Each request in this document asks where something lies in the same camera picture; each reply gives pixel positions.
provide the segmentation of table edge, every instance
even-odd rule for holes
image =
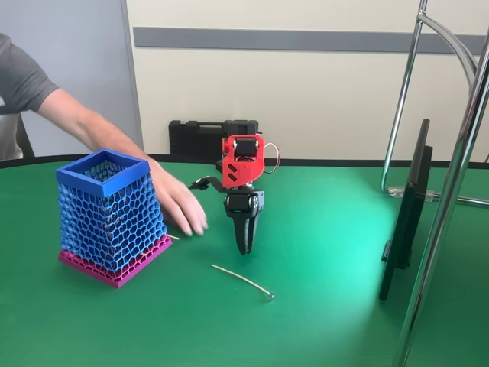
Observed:
[[[32,164],[55,163],[64,161],[76,161],[85,157],[87,154],[66,154],[66,155],[49,155],[44,157],[23,158],[10,161],[0,161],[0,169],[10,167],[20,167]],[[160,163],[194,163],[194,164],[214,164],[206,159],[175,155],[175,154],[149,154],[150,157]],[[434,168],[447,168],[449,161],[433,161]],[[265,160],[267,166],[274,166],[275,159],[267,158]],[[409,160],[391,161],[391,167],[409,167]],[[383,167],[384,160],[375,159],[303,159],[303,158],[282,158],[280,166],[296,166],[296,167]],[[471,169],[489,169],[489,163],[469,162],[468,167]]]

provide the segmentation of honeycomb vase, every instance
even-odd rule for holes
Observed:
[[[171,244],[146,161],[105,149],[57,182],[59,261],[119,288]]]

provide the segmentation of wall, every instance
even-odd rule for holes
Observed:
[[[406,0],[128,0],[132,27],[412,32]],[[489,3],[431,0],[427,14],[456,34],[486,34]],[[257,119],[286,158],[383,159],[407,54],[134,47],[146,151],[168,153],[172,119]],[[410,159],[422,119],[434,158],[448,160],[468,96],[451,55],[420,54],[394,157]],[[473,161],[489,153],[486,117]],[[312,134],[311,128],[319,133]]]
[[[0,1],[0,32],[24,48],[60,87],[102,113],[142,146],[121,0]],[[86,153],[40,116],[22,114],[34,153]]]

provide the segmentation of chrome metal stand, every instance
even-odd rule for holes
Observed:
[[[414,333],[416,332],[416,328],[419,324],[418,316],[425,302],[426,292],[432,280],[432,274],[436,266],[440,245],[445,238],[455,204],[457,201],[484,206],[489,204],[489,202],[486,200],[458,197],[461,183],[463,181],[465,171],[467,170],[468,162],[474,147],[475,139],[484,116],[487,100],[489,99],[489,32],[487,33],[481,59],[479,60],[478,66],[474,69],[474,60],[470,54],[468,54],[467,49],[460,43],[460,41],[457,40],[453,34],[449,33],[439,24],[425,16],[424,11],[426,9],[426,2],[427,0],[422,0],[419,6],[419,15],[414,31],[412,51],[406,68],[406,75],[404,77],[403,88],[401,90],[400,101],[396,112],[396,119],[394,120],[393,131],[390,136],[384,172],[382,174],[381,188],[383,191],[389,193],[388,190],[385,190],[385,179],[387,177],[390,159],[392,158],[393,143],[396,139],[397,129],[399,128],[400,115],[402,113],[404,99],[406,98],[407,85],[409,83],[411,70],[413,68],[414,54],[416,53],[416,46],[422,23],[426,23],[428,26],[442,35],[442,37],[445,38],[446,36],[450,39],[448,40],[445,38],[445,40],[454,49],[454,52],[457,54],[458,58],[461,60],[469,83],[471,84],[471,88],[463,123],[457,137],[442,193],[438,194],[439,206],[436,210],[435,219],[433,220],[431,229],[429,231],[426,248],[423,253],[418,275],[416,277],[416,283],[411,295],[406,318],[404,319],[403,329],[400,335],[400,343],[394,357],[393,367],[404,367],[406,365],[410,347],[413,342]]]
[[[419,4],[418,15],[416,18],[416,25],[413,33],[413,40],[411,41],[410,54],[407,58],[406,71],[404,73],[403,84],[400,90],[399,102],[397,103],[396,115],[394,117],[392,131],[390,133],[389,145],[387,146],[387,153],[384,161],[384,169],[382,170],[381,190],[384,193],[388,193],[393,196],[396,195],[396,191],[398,189],[396,187],[389,187],[389,188],[386,187],[387,174],[389,173],[390,162],[392,161],[394,145],[396,144],[397,133],[399,131],[400,120],[404,110],[404,103],[406,101],[407,89],[410,84],[411,73],[413,72],[414,60],[416,58],[419,36],[421,35],[421,28],[423,27],[423,24],[426,24],[428,27],[430,27],[436,33],[438,33],[450,46],[453,52],[455,52],[455,55],[457,55],[462,67],[464,68],[469,89],[474,84],[474,75],[477,72],[477,62],[474,59],[474,56],[471,54],[471,52],[467,49],[467,47],[451,31],[449,31],[447,28],[442,26],[437,21],[432,20],[430,17],[428,17],[425,14],[427,2],[428,0],[421,0]],[[433,199],[439,200],[440,194],[434,193]],[[489,206],[489,200],[476,199],[473,197],[460,196],[458,198],[458,202],[466,203],[466,204],[474,204],[479,206]]]

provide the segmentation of hand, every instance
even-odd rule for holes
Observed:
[[[193,230],[202,235],[207,229],[207,218],[199,201],[185,184],[166,172],[159,163],[149,163],[154,189],[164,216],[169,216],[185,234],[192,235]]]

